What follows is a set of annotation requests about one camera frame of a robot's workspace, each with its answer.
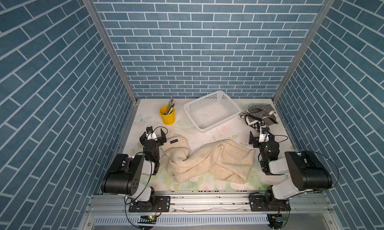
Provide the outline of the beige knitted scarf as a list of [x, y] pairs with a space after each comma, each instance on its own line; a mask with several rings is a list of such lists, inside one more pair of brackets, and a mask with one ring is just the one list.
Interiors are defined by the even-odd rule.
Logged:
[[191, 151], [187, 138], [174, 135], [162, 146], [160, 165], [176, 183], [209, 172], [219, 181], [245, 184], [254, 166], [255, 150], [233, 140], [221, 140]]

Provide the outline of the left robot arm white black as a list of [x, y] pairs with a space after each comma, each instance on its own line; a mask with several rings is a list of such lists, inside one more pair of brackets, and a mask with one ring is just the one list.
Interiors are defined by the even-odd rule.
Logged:
[[131, 199], [131, 204], [152, 208], [155, 206], [155, 190], [149, 184], [141, 184], [142, 175], [152, 177], [160, 167], [160, 149], [167, 142], [166, 133], [161, 127], [160, 136], [156, 136], [153, 127], [147, 127], [140, 136], [143, 151], [129, 156], [117, 154], [107, 170], [101, 191], [106, 194], [124, 195]]

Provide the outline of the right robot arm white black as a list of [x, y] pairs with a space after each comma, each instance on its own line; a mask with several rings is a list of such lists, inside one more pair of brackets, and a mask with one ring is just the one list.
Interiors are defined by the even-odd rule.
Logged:
[[283, 182], [271, 185], [265, 193], [266, 202], [282, 202], [302, 193], [330, 189], [333, 180], [330, 173], [317, 158], [315, 152], [284, 152], [279, 158], [280, 143], [275, 135], [265, 131], [259, 137], [250, 132], [249, 144], [260, 150], [258, 161], [262, 172], [269, 176], [289, 174]]

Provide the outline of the white plastic mesh basket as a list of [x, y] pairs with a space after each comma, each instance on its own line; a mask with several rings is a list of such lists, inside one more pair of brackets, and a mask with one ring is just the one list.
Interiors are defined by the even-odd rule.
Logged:
[[241, 112], [241, 108], [223, 91], [215, 91], [184, 104], [192, 124], [201, 132], [216, 128]]

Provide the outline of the yellow cup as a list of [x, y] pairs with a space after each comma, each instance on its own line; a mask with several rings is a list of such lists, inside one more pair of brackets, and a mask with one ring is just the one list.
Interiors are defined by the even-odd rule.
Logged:
[[174, 108], [168, 112], [168, 106], [161, 107], [159, 115], [165, 125], [172, 125], [176, 120]]

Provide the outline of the black white patterned cloth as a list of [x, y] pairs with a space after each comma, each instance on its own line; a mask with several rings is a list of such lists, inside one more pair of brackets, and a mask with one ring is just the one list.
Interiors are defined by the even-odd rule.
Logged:
[[260, 127], [269, 127], [278, 124], [280, 118], [271, 105], [253, 105], [246, 111], [240, 113], [246, 124], [254, 129], [259, 130]]

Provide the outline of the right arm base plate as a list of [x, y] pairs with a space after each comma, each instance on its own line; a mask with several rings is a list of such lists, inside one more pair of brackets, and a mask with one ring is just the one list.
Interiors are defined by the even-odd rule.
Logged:
[[250, 208], [252, 212], [279, 212], [291, 210], [289, 200], [278, 200], [273, 195], [267, 193], [267, 195], [262, 195], [261, 193], [254, 193], [248, 196]]

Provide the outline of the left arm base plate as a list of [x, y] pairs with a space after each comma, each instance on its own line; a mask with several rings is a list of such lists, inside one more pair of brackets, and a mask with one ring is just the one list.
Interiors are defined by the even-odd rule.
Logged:
[[170, 196], [152, 196], [146, 202], [136, 201], [129, 204], [129, 213], [169, 212], [171, 204]]

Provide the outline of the aluminium front rail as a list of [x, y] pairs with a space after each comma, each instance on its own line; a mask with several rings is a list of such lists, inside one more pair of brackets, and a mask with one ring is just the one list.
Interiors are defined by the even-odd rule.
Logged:
[[162, 206], [169, 214], [213, 214], [213, 213], [274, 213], [289, 211], [292, 214], [333, 213], [324, 193], [298, 195], [282, 204], [268, 206], [264, 192], [254, 191], [159, 191], [156, 196], [170, 199]]

